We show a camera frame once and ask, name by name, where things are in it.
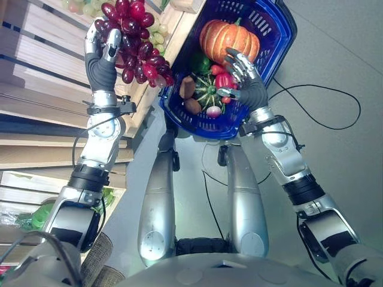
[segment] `blue basket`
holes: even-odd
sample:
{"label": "blue basket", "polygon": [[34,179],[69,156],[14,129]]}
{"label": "blue basket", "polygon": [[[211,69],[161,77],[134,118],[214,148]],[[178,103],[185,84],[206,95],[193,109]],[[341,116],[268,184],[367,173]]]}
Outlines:
{"label": "blue basket", "polygon": [[233,23],[242,17],[241,26],[257,35],[261,50],[255,65],[266,86],[279,68],[297,34],[293,16],[282,0],[207,0],[196,23],[190,31],[172,70],[175,84],[163,89],[160,106],[165,114],[188,132],[210,139],[234,138],[242,120],[248,115],[248,107],[232,100],[226,112],[216,119],[205,112],[192,115],[186,111],[180,98],[180,85],[188,76],[188,61],[194,51],[200,50],[199,34],[212,19]]}

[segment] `potato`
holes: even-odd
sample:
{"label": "potato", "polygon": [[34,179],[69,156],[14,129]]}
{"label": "potato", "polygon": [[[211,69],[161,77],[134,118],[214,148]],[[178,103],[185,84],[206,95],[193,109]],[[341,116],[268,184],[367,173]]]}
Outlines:
{"label": "potato", "polygon": [[196,90],[196,83],[191,76],[187,76],[182,80],[180,87],[180,97],[184,100],[187,100],[192,97],[194,91]]}
{"label": "potato", "polygon": [[202,110],[199,102],[197,100],[192,99],[192,98],[185,100],[184,104],[185,104],[186,111],[188,111],[189,113],[191,113],[193,115],[198,114]]}

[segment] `grey floor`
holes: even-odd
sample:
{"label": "grey floor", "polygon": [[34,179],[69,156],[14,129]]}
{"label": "grey floor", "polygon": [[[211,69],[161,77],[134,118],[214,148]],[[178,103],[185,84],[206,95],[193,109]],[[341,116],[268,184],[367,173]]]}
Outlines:
{"label": "grey floor", "polygon": [[[327,130],[311,121],[286,93],[270,102],[290,121],[303,155],[323,189],[337,201],[362,241],[383,249],[382,111],[383,2],[381,0],[286,0],[298,36],[275,78],[285,86],[314,83],[338,88],[361,102],[359,122],[348,130]],[[272,82],[269,93],[278,91]],[[355,119],[357,106],[348,97],[314,88],[293,93],[310,113],[330,126]],[[114,243],[108,264],[131,276],[142,270],[137,253],[138,219],[156,145],[164,131],[163,114],[154,104],[154,121],[127,168],[127,193],[105,226]],[[177,139],[181,171],[174,174],[177,237],[218,237],[206,200],[202,152],[207,171],[226,182],[216,164],[216,142],[192,136]],[[257,179],[268,173],[254,140],[242,141]],[[227,232],[226,190],[209,181],[218,221]],[[269,258],[315,272],[295,229],[295,214],[273,178],[260,186],[269,229]],[[322,266],[332,276],[329,266]]]}

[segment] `orange pumpkin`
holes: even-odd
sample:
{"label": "orange pumpkin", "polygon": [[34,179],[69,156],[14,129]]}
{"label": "orange pumpkin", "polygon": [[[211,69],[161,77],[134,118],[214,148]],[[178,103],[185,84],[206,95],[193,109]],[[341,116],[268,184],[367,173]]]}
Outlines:
{"label": "orange pumpkin", "polygon": [[255,61],[260,49],[259,39],[241,27],[240,21],[241,18],[234,24],[221,20],[206,23],[199,35],[199,44],[209,59],[223,65],[227,54],[226,48],[229,47],[246,55],[250,62]]}

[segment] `basket handle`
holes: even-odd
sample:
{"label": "basket handle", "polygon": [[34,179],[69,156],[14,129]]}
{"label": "basket handle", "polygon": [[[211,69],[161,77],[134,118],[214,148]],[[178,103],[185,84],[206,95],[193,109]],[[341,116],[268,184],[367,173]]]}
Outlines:
{"label": "basket handle", "polygon": [[294,41],[295,37],[297,37],[298,27],[297,27],[297,24],[295,23],[293,15],[291,15],[290,10],[287,8],[287,6],[283,2],[283,0],[275,0],[275,5],[278,6],[278,8],[285,15],[286,20],[288,21],[288,24],[289,24],[289,26],[291,28],[292,33],[293,33],[293,41]]}

